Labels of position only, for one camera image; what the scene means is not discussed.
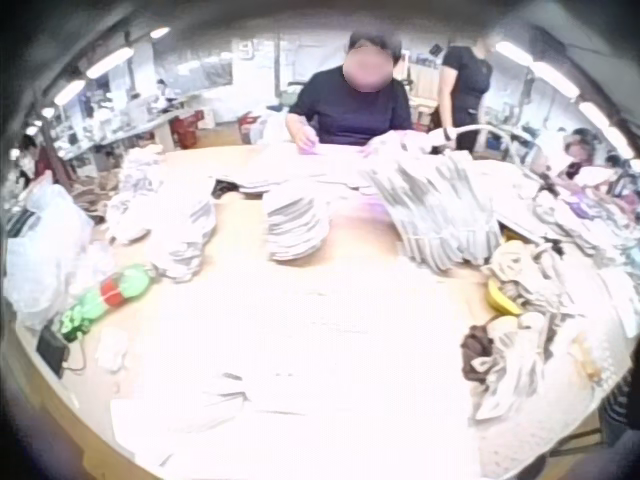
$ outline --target white fabric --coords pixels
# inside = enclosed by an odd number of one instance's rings
[[[595,187],[601,183],[611,181],[615,178],[615,172],[604,167],[583,167],[580,173],[574,178],[581,187]]]

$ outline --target plastic bag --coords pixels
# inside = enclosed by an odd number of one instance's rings
[[[69,283],[68,306],[116,270],[117,265],[111,247],[105,242],[91,243],[77,258]]]
[[[39,330],[64,308],[69,275],[89,244],[93,222],[50,178],[33,189],[27,207],[38,222],[7,242],[4,288],[18,322]]]

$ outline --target white shirt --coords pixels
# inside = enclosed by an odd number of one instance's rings
[[[536,138],[536,147],[531,149],[527,156],[526,164],[531,166],[534,156],[538,149],[542,150],[542,153],[546,157],[547,173],[550,176],[556,177],[560,172],[569,166],[573,162],[573,158],[567,155],[564,151],[564,133],[561,132],[543,132],[538,138]]]

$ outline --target garment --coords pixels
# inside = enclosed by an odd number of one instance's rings
[[[478,123],[478,109],[485,93],[491,86],[493,67],[485,59],[478,58],[470,47],[449,47],[442,65],[458,72],[451,91],[454,127]],[[479,132],[458,135],[456,148],[473,151]]]
[[[345,80],[342,66],[318,72],[302,88],[290,113],[317,118],[320,143],[365,145],[390,130],[410,130],[409,98],[392,79],[377,92],[360,92]]]

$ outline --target pile of white fabric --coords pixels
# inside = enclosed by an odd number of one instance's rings
[[[640,241],[640,229],[632,225],[614,206],[589,202],[584,205],[592,218],[579,218],[562,199],[540,192],[534,213],[553,232],[574,242],[599,266],[622,265],[625,255]]]
[[[326,202],[318,198],[311,182],[285,183],[265,194],[267,248],[274,260],[309,255],[329,234]]]
[[[149,145],[127,152],[120,171],[119,190],[107,207],[107,238],[128,244],[149,232],[148,219],[162,184],[162,147]]]
[[[164,212],[149,240],[149,259],[160,275],[187,282],[202,268],[204,247],[216,226],[210,196],[179,203]]]
[[[469,175],[469,154],[430,155],[425,135],[392,133],[371,141],[363,175],[386,204],[407,255],[436,272],[464,260],[484,264],[502,238],[491,195]]]

